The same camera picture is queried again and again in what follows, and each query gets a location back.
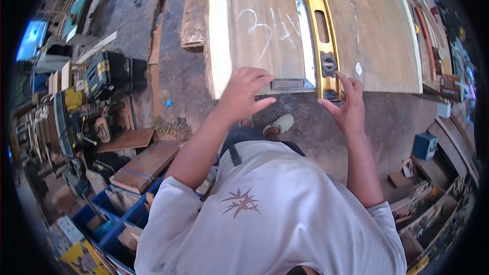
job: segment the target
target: blue electrical box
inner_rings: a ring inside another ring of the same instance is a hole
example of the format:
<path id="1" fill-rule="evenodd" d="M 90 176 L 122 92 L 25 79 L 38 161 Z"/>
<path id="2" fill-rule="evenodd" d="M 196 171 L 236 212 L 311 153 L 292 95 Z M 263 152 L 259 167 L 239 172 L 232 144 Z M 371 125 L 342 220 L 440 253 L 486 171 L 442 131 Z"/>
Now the blue electrical box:
<path id="1" fill-rule="evenodd" d="M 437 138 L 429 133 L 418 134 L 414 138 L 413 155 L 427 161 L 435 155 L 437 143 Z"/>

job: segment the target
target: black tool case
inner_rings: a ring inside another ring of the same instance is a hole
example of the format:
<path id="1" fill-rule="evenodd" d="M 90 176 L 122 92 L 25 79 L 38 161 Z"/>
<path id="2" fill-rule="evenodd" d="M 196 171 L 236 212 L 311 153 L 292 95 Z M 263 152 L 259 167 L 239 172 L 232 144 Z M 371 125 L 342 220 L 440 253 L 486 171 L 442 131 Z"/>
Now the black tool case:
<path id="1" fill-rule="evenodd" d="M 89 102 L 107 100 L 115 92 L 124 91 L 131 84 L 126 58 L 121 53 L 100 52 L 83 75 L 83 83 Z"/>
<path id="2" fill-rule="evenodd" d="M 148 82 L 144 75 L 147 67 L 148 64 L 145 60 L 126 58 L 126 69 L 131 76 L 131 83 L 125 87 L 126 92 L 142 90 L 148 86 Z"/>

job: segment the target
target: white label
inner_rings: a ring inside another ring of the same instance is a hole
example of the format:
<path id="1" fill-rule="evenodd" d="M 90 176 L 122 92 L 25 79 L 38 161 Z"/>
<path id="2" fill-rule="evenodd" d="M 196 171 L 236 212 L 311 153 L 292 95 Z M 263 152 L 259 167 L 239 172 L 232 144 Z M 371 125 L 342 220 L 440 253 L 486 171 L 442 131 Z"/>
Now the white label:
<path id="1" fill-rule="evenodd" d="M 73 29 L 71 29 L 70 33 L 66 36 L 66 41 L 70 40 L 72 37 L 75 36 L 76 34 L 76 29 L 78 28 L 78 25 L 74 26 Z"/>
<path id="2" fill-rule="evenodd" d="M 58 219 L 58 225 L 72 245 L 85 238 L 67 215 Z"/>

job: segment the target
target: foot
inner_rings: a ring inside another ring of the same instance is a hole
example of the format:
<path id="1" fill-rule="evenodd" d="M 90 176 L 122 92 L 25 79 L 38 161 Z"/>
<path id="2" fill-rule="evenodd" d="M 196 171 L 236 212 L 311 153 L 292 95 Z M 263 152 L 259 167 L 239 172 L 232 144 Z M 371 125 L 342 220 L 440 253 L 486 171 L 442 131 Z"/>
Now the foot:
<path id="1" fill-rule="evenodd" d="M 284 114 L 278 117 L 277 120 L 275 120 L 274 122 L 267 125 L 263 129 L 263 135 L 265 136 L 266 134 L 274 134 L 274 135 L 284 134 L 285 132 L 290 130 L 293 124 L 294 124 L 294 116 L 292 116 L 291 114 Z"/>
<path id="2" fill-rule="evenodd" d="M 250 119 L 245 118 L 240 120 L 240 126 L 253 126 L 253 123 Z"/>
<path id="3" fill-rule="evenodd" d="M 265 131 L 263 131 L 263 136 L 267 140 L 271 140 L 273 142 L 278 142 L 278 134 L 280 133 L 280 129 L 276 126 L 269 127 Z"/>

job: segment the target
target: left hand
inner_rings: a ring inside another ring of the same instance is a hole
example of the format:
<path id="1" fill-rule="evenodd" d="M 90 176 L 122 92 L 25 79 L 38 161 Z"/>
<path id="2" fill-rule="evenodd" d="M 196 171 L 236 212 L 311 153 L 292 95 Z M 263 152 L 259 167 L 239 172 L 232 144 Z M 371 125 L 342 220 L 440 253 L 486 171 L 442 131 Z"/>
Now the left hand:
<path id="1" fill-rule="evenodd" d="M 243 67 L 233 71 L 216 107 L 219 116 L 232 124 L 258 113 L 277 101 L 275 98 L 265 98 L 255 102 L 255 95 L 260 88 L 274 78 L 265 69 Z"/>

